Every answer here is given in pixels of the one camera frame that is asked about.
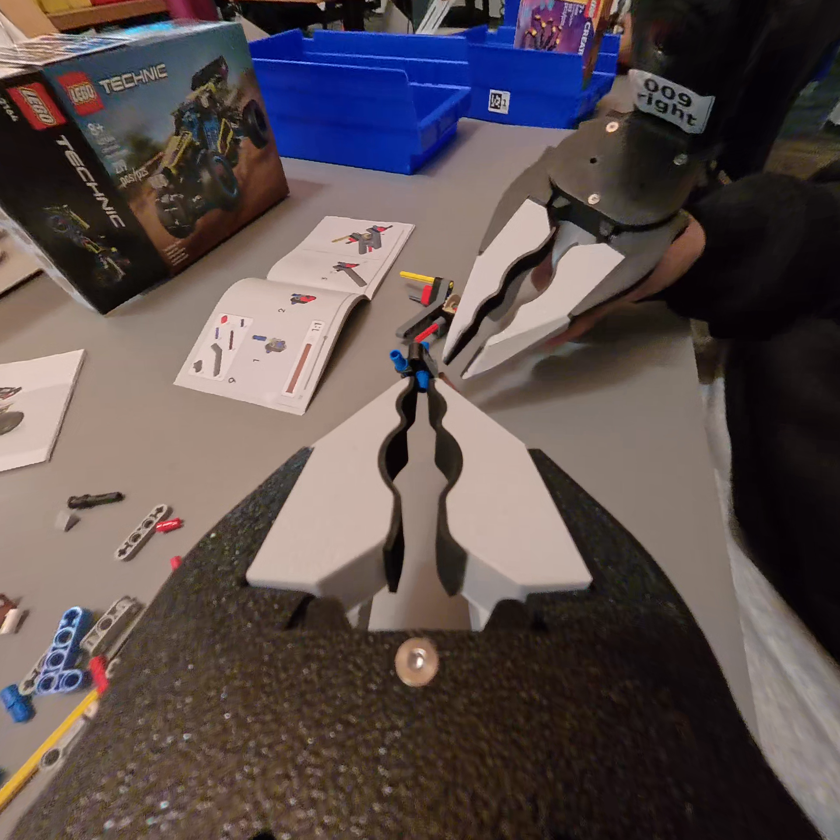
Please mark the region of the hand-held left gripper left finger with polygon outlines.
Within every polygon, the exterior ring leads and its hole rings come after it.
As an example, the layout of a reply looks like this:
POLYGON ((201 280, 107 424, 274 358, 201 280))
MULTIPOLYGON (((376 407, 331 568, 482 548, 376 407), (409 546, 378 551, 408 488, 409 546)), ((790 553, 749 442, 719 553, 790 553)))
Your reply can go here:
POLYGON ((336 599, 345 611, 397 591, 405 540, 393 480, 416 396, 404 377, 311 447, 248 567, 251 586, 336 599))

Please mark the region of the person's black jacket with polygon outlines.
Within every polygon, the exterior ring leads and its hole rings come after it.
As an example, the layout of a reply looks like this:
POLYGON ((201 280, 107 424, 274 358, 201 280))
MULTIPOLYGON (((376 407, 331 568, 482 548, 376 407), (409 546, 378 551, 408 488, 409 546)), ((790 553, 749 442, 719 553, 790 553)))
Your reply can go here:
MULTIPOLYGON (((739 179, 769 154, 797 88, 838 41, 838 2, 780 2, 753 81, 770 135, 731 149, 739 179)), ((805 318, 768 339, 730 339, 727 420, 736 515, 779 588, 838 603, 838 322, 805 318)))

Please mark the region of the pile of loose lego pieces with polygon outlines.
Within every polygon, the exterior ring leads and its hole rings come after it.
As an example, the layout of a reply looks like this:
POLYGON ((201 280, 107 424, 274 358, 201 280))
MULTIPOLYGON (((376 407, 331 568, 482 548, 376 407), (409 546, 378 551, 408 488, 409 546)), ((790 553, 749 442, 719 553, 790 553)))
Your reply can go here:
POLYGON ((39 775, 56 771, 99 708, 119 652, 127 642, 145 605, 125 595, 100 616, 80 606, 67 609, 45 653, 17 684, 4 686, 2 712, 11 722, 23 724, 35 716, 35 700, 68 697, 78 692, 77 707, 10 777, 2 774, 2 809, 39 775))

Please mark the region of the lego assembly with yellow axle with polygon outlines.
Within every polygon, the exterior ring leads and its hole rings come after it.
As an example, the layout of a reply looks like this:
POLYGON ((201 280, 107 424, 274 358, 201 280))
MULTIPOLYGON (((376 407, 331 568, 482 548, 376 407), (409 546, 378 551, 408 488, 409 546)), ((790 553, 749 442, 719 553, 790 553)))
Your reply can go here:
POLYGON ((400 277, 408 281, 408 297, 421 309, 397 328, 396 337, 407 342, 422 342, 428 337, 444 336, 460 301, 454 282, 441 276, 404 270, 400 271, 400 277))

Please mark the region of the purple toy box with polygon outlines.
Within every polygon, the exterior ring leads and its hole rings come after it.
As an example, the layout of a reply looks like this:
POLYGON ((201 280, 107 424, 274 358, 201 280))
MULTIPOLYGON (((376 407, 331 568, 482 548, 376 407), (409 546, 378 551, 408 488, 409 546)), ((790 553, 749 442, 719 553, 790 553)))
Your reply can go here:
POLYGON ((621 2, 523 1, 512 46, 547 89, 578 91, 618 70, 613 24, 621 2))

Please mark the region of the open instruction booklet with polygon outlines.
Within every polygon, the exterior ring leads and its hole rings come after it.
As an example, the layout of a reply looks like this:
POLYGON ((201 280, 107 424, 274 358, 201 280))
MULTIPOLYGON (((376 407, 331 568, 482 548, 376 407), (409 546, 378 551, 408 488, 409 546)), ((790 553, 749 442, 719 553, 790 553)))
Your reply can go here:
POLYGON ((267 278, 225 291, 174 384, 303 415, 347 318, 373 299, 414 228, 324 217, 267 278))

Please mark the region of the closed white booklet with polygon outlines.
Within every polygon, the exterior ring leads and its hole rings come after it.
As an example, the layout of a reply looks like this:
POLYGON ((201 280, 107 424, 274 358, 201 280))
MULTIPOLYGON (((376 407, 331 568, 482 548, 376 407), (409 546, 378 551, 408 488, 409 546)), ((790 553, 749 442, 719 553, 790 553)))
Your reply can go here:
POLYGON ((74 394, 84 350, 1 365, 1 471, 50 460, 74 394))

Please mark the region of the brown cardboard sheet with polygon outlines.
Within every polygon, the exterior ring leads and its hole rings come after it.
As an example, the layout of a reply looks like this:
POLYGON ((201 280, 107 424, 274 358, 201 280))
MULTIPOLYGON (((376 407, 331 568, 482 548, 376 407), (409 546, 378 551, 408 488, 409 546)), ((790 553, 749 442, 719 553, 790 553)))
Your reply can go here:
POLYGON ((35 1, 1 1, 2 41, 15 44, 23 40, 59 33, 35 1))

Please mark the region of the wooden table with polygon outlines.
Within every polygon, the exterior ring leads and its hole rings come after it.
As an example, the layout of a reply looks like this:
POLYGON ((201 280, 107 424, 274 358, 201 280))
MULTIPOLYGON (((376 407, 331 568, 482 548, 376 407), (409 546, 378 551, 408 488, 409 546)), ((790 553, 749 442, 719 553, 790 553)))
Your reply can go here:
POLYGON ((65 33, 137 21, 155 15, 170 15, 165 1, 120 1, 67 6, 47 10, 45 15, 54 27, 65 33))

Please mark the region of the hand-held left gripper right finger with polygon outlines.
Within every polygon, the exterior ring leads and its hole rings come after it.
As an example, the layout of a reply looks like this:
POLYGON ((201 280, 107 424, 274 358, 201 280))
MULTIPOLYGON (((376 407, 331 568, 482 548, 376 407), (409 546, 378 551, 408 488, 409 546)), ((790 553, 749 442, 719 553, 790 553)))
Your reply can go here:
POLYGON ((467 602, 471 629, 500 602, 588 589, 592 574, 526 445, 445 382, 429 382, 427 400, 446 479, 437 574, 467 602))

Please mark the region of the black lego connector with blue pin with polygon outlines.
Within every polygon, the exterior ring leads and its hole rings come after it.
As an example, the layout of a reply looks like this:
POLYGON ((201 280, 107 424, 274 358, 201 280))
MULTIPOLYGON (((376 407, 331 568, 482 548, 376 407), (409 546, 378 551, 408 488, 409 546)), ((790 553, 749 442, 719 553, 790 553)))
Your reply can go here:
POLYGON ((433 379, 438 377, 438 368, 432 358, 427 342, 413 342, 403 352, 392 350, 388 355, 395 372, 402 378, 414 378, 418 370, 427 370, 433 379))

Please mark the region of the grey lego beam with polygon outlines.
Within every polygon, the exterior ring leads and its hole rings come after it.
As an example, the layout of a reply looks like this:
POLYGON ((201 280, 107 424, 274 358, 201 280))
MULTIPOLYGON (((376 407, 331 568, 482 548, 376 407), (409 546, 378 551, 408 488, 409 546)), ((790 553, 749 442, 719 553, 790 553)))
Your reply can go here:
POLYGON ((157 525, 167 519, 171 512, 171 506, 165 503, 154 507, 118 546, 113 554, 114 560, 131 561, 154 535, 157 525))

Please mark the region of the person's right hand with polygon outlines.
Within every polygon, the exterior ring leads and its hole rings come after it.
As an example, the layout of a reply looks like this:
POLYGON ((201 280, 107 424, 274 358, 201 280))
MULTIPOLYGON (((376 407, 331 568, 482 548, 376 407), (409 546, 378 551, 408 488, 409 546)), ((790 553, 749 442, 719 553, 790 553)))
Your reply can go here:
POLYGON ((581 315, 574 317, 566 330, 549 339, 545 350, 554 350, 564 344, 578 340, 591 331, 596 324, 617 312, 624 312, 633 305, 656 297, 685 275, 701 257, 706 246, 706 234, 699 222, 687 212, 686 224, 651 272, 622 296, 604 301, 581 315))

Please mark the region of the lego set box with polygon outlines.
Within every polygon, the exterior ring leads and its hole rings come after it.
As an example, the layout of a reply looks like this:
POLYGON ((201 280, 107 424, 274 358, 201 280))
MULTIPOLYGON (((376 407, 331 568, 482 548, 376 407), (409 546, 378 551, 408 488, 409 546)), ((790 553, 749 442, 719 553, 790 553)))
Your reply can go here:
POLYGON ((109 313, 288 195, 239 22, 2 46, 2 232, 109 313))

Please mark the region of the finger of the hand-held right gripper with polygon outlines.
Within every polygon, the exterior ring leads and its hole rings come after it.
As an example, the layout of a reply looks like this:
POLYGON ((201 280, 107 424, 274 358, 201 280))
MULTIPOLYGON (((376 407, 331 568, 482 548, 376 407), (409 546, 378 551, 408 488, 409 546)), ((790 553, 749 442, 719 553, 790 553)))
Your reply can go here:
POLYGON ((514 303, 501 330, 483 342, 477 357, 461 366, 466 381, 495 370, 500 365, 536 347, 568 328, 575 313, 609 298, 622 289, 621 281, 598 288, 625 260, 625 234, 597 241, 572 224, 556 229, 553 241, 561 242, 561 256, 549 284, 536 297, 514 303))
POLYGON ((446 366, 468 366, 501 330, 527 274, 550 254, 556 226, 548 207, 528 198, 476 257, 448 329, 446 366))

